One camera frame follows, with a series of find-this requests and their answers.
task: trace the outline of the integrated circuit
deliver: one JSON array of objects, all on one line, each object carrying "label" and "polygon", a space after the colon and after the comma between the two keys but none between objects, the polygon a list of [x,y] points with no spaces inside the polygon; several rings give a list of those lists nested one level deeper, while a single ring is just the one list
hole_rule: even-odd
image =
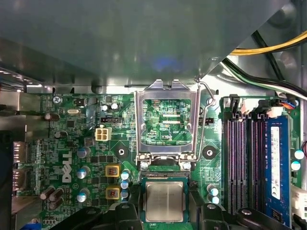
[{"label": "integrated circuit", "polygon": [[142,178],[143,222],[188,221],[188,178],[175,175],[158,173]]},{"label": "integrated circuit", "polygon": [[86,101],[84,98],[77,98],[76,99],[76,106],[85,106],[86,105]]},{"label": "integrated circuit", "polygon": [[146,182],[146,222],[182,222],[183,182]]},{"label": "integrated circuit", "polygon": [[75,127],[75,121],[67,121],[66,126],[67,126],[67,128],[74,128]]}]

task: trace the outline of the green circuit board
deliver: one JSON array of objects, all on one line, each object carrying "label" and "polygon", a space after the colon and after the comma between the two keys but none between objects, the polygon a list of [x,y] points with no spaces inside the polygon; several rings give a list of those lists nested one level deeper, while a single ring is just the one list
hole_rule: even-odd
[{"label": "green circuit board", "polygon": [[186,145],[192,140],[186,126],[190,119],[190,100],[144,100],[146,145]]},{"label": "green circuit board", "polygon": [[[49,210],[49,201],[44,201],[43,211],[38,219],[42,223],[42,229],[48,230],[83,207],[95,206],[107,211],[114,202],[120,202],[120,199],[106,199],[106,188],[120,183],[119,178],[106,177],[105,168],[107,165],[118,165],[120,170],[129,169],[131,171],[130,179],[134,183],[138,182],[139,172],[135,165],[136,127],[133,95],[40,94],[40,96],[42,115],[57,113],[60,115],[60,120],[50,121],[50,138],[40,139],[30,144],[31,160],[29,162],[31,163],[20,164],[19,167],[33,170],[32,189],[19,191],[18,194],[39,195],[49,186],[64,189],[62,195],[64,203],[56,210]],[[54,96],[60,97],[61,103],[53,103]],[[102,112],[103,105],[111,107],[113,103],[119,105],[118,111],[110,109]],[[187,135],[185,130],[189,121],[190,101],[163,100],[159,108],[155,105],[154,100],[145,101],[145,103],[147,109],[143,117],[148,122],[145,142],[157,145],[182,145],[190,142],[190,133]],[[221,188],[221,124],[217,118],[218,111],[210,110],[208,116],[214,118],[216,122],[206,126],[207,135],[204,138],[204,146],[209,144],[216,146],[217,156],[214,160],[206,160],[202,157],[191,174],[191,179],[198,181],[200,194],[204,199],[206,199],[208,184],[215,184],[218,189]],[[120,123],[101,123],[101,118],[110,117],[119,117]],[[112,128],[111,140],[95,141],[95,129],[101,125],[104,128]],[[55,133],[59,131],[66,131],[67,137],[54,138]],[[150,135],[153,131],[160,134]],[[89,157],[80,159],[76,152],[84,146],[89,147],[91,153]],[[125,154],[120,155],[120,150],[124,150]],[[63,161],[67,160],[65,158],[67,154],[71,154],[71,182],[64,183],[62,168]],[[90,168],[90,175],[85,179],[78,179],[76,173],[82,166]],[[178,166],[150,166],[150,171],[180,171],[180,168]],[[76,196],[83,188],[90,191],[90,196],[84,203],[79,203]],[[145,223],[144,226],[145,229],[151,230],[191,229],[188,223],[173,225]]]}]

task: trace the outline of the capacitor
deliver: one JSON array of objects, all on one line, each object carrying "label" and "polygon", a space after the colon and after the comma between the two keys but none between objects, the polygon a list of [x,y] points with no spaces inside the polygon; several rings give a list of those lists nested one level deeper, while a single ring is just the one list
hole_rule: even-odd
[{"label": "capacitor", "polygon": [[121,187],[122,189],[127,189],[127,188],[129,187],[129,182],[130,182],[129,179],[123,180],[123,181],[120,183],[120,187]]},{"label": "capacitor", "polygon": [[86,199],[90,196],[90,191],[87,188],[83,188],[80,190],[79,194],[77,195],[77,201],[83,203]]},{"label": "capacitor", "polygon": [[50,202],[49,203],[49,209],[50,210],[55,210],[57,209],[61,204],[63,204],[64,200],[62,197],[58,198],[55,202]]},{"label": "capacitor", "polygon": [[58,131],[55,132],[54,138],[60,139],[60,138],[66,138],[68,136],[68,133],[66,131]]},{"label": "capacitor", "polygon": [[91,154],[91,149],[89,147],[82,147],[81,149],[78,149],[77,156],[79,158],[85,158],[88,157]]},{"label": "capacitor", "polygon": [[111,104],[111,109],[116,112],[116,111],[118,111],[120,109],[120,106],[117,103],[112,103]]},{"label": "capacitor", "polygon": [[46,200],[56,189],[52,186],[48,187],[45,191],[39,195],[39,198]]},{"label": "capacitor", "polygon": [[121,179],[122,180],[127,180],[128,178],[129,178],[129,176],[130,176],[130,170],[129,169],[124,169],[122,172],[121,172],[121,175],[120,175],[120,177],[121,177]]},{"label": "capacitor", "polygon": [[110,107],[107,104],[103,104],[101,106],[101,111],[102,112],[108,112],[110,110]]},{"label": "capacitor", "polygon": [[121,192],[120,192],[120,196],[122,199],[126,199],[129,197],[129,190],[128,189],[123,189]]},{"label": "capacitor", "polygon": [[298,171],[301,168],[301,164],[298,161],[294,161],[291,163],[291,169],[293,171]]},{"label": "capacitor", "polygon": [[87,175],[90,174],[90,168],[87,166],[83,166],[82,168],[78,169],[77,171],[77,177],[79,179],[84,179]]},{"label": "capacitor", "polygon": [[52,113],[46,113],[45,114],[45,120],[47,121],[59,121],[60,120],[59,114],[52,114]]},{"label": "capacitor", "polygon": [[209,202],[213,203],[213,204],[218,204],[220,202],[220,199],[217,196],[213,196],[211,194],[207,195],[207,199]]},{"label": "capacitor", "polygon": [[56,201],[58,198],[60,198],[64,193],[64,190],[62,188],[57,188],[56,191],[54,191],[50,196],[49,200],[51,202]]},{"label": "capacitor", "polygon": [[213,196],[217,196],[219,194],[219,190],[213,184],[207,186],[207,191]]},{"label": "capacitor", "polygon": [[304,158],[304,152],[302,150],[296,150],[295,153],[294,153],[294,157],[298,160],[301,160]]}]

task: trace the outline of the ram module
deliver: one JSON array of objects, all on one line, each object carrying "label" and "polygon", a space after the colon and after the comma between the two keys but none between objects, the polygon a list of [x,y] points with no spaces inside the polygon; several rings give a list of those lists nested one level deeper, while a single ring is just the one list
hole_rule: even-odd
[{"label": "ram module", "polygon": [[265,214],[291,227],[290,148],[287,116],[265,122]]}]

